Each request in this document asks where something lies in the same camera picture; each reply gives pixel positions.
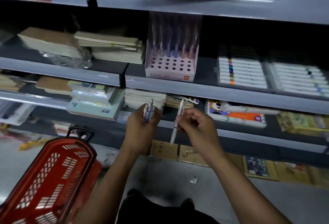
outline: floor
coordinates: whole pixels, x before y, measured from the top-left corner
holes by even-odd
[[[18,152],[20,144],[0,141],[0,204],[41,150],[35,148]],[[110,166],[118,150],[93,146],[97,159],[104,166]],[[329,191],[269,180],[251,181],[294,224],[328,223]],[[165,206],[179,206],[189,197],[197,210],[221,224],[239,223],[216,175],[207,167],[140,157],[131,170],[124,195],[131,188],[139,189],[151,201]]]

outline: left hand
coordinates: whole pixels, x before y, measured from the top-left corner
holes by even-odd
[[[143,119],[144,107],[145,104],[128,117],[126,136],[121,146],[122,150],[134,155],[140,155],[151,145],[161,120],[161,111],[155,107],[154,117],[146,123]]]

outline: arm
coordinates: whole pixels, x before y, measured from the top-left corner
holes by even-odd
[[[241,224],[291,224],[224,152],[211,117],[191,108],[178,116],[177,121],[187,132],[193,147],[216,173]]]
[[[144,106],[129,116],[120,153],[95,192],[74,218],[73,224],[115,222],[129,172],[138,156],[152,143],[161,119],[161,113],[156,109],[153,119],[149,123],[144,122]]]

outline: red shopping basket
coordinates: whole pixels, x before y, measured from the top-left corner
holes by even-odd
[[[70,137],[81,131],[81,138]],[[0,224],[70,223],[88,200],[102,165],[88,144],[94,133],[73,126],[48,141],[0,209]]]

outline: hand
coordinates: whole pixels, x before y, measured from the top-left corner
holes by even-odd
[[[213,157],[224,154],[217,129],[210,116],[198,109],[189,108],[184,110],[182,116],[177,116],[176,121],[187,132],[193,147],[208,165],[211,164]]]
[[[122,150],[134,155],[140,155],[150,146],[161,119],[161,111],[155,107],[154,117],[146,123],[143,119],[144,107],[145,104],[128,117],[126,136],[121,146]]]

